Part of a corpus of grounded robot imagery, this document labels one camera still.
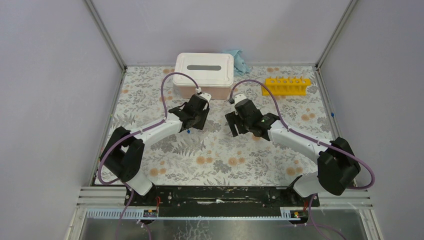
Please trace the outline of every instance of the table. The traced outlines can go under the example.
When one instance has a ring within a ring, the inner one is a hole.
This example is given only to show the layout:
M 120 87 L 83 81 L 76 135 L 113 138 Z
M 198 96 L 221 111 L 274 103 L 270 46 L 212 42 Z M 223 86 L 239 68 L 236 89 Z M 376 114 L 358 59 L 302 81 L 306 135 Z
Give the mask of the table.
M 269 77 L 294 75 L 311 80 L 306 96 L 277 96 L 284 120 L 320 138 L 331 139 L 330 121 L 326 115 L 317 80 L 311 66 L 253 66 L 251 73 L 234 77 L 264 82 Z M 173 72 L 172 66 L 130 66 L 122 83 L 121 93 L 112 116 L 108 138 L 119 126 L 139 128 L 163 117 L 160 86 L 163 78 Z M 263 114 L 276 114 L 270 96 L 262 96 L 256 83 L 241 84 L 235 90 L 251 99 Z M 171 80 L 164 85 L 168 109 L 181 105 Z M 290 148 L 253 136 L 251 133 L 233 137 L 225 114 L 234 110 L 226 100 L 210 102 L 204 130 L 191 129 L 171 135 L 144 150 L 143 171 L 155 185 L 207 186 L 287 186 L 298 175 L 317 170 L 310 159 Z M 115 179 L 106 167 L 105 181 Z

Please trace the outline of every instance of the blue cloth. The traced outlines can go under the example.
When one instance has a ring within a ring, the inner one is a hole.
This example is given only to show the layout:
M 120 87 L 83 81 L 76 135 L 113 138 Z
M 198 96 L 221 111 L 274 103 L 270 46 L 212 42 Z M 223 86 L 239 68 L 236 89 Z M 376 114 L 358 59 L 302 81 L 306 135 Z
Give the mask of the blue cloth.
M 251 72 L 251 69 L 246 65 L 245 60 L 240 56 L 242 50 L 223 51 L 223 54 L 231 54 L 234 57 L 234 76 L 240 77 Z

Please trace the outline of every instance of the floral pattern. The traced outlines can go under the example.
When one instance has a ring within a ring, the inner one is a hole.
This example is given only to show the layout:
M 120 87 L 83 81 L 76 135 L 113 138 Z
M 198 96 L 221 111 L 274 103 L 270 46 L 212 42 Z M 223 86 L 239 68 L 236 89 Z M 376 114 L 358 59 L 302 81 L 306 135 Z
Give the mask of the floral pattern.
M 162 79 L 173 72 L 172 67 L 129 67 L 122 85 L 109 131 L 119 126 L 139 128 L 163 116 L 160 93 Z M 330 139 L 330 122 L 325 113 L 315 75 L 310 66 L 252 67 L 251 73 L 234 77 L 265 81 L 269 77 L 300 76 L 311 80 L 306 96 L 277 96 L 283 118 L 292 126 L 320 138 Z M 269 96 L 262 96 L 256 83 L 239 85 L 235 94 L 243 93 L 262 113 L 276 113 Z M 169 79 L 164 85 L 168 108 L 181 105 L 186 99 Z M 233 137 L 225 114 L 234 110 L 225 100 L 210 102 L 210 112 L 203 130 L 191 129 L 168 136 L 144 150 L 141 171 L 156 185 L 229 185 L 287 186 L 298 175 L 317 170 L 311 160 L 292 149 L 251 133 Z M 115 176 L 103 168 L 102 177 Z

